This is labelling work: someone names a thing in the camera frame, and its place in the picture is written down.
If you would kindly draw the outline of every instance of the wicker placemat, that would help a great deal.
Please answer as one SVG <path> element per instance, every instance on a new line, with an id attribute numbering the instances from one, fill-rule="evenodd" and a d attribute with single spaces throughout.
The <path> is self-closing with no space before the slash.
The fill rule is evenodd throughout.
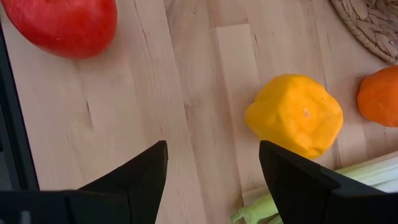
<path id="1" fill-rule="evenodd" d="M 398 0 L 331 0 L 355 37 L 389 63 L 398 59 Z"/>

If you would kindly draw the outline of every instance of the red tomato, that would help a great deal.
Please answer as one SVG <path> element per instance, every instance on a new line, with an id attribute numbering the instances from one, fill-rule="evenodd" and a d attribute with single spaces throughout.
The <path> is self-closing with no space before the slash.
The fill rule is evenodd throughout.
<path id="1" fill-rule="evenodd" d="M 10 21 L 33 44 L 68 58 L 101 53 L 116 32 L 114 0 L 1 0 Z"/>

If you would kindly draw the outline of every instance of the light wood surface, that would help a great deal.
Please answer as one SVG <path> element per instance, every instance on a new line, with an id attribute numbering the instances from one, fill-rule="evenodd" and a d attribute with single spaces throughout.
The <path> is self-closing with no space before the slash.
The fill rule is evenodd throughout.
<path id="1" fill-rule="evenodd" d="M 169 170 L 157 223 L 229 223 L 242 192 L 265 185 L 243 114 L 282 73 L 324 84 L 345 123 L 317 161 L 335 169 L 393 151 L 398 130 L 358 114 L 363 75 L 387 66 L 327 0 L 118 0 L 99 57 L 50 55 L 1 23 L 41 189 L 75 189 L 160 139 Z"/>

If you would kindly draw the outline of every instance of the celery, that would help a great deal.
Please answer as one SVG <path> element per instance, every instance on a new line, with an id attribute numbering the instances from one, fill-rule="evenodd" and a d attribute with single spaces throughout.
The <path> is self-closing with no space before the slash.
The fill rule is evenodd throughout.
<path id="1" fill-rule="evenodd" d="M 385 192 L 398 192 L 398 151 L 336 172 Z M 256 224 L 277 213 L 274 200 L 270 194 L 266 194 L 258 198 L 252 205 L 239 209 L 231 217 L 231 220 L 236 223 L 239 219 L 244 218 L 246 224 Z M 282 223 L 282 220 L 278 215 L 271 222 Z"/>

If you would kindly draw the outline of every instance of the orange fruit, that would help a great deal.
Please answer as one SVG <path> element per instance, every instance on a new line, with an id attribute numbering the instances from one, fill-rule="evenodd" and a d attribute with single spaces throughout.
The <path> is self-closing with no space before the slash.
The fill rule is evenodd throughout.
<path id="1" fill-rule="evenodd" d="M 387 127 L 398 127 L 398 65 L 365 77 L 357 95 L 362 116 Z"/>

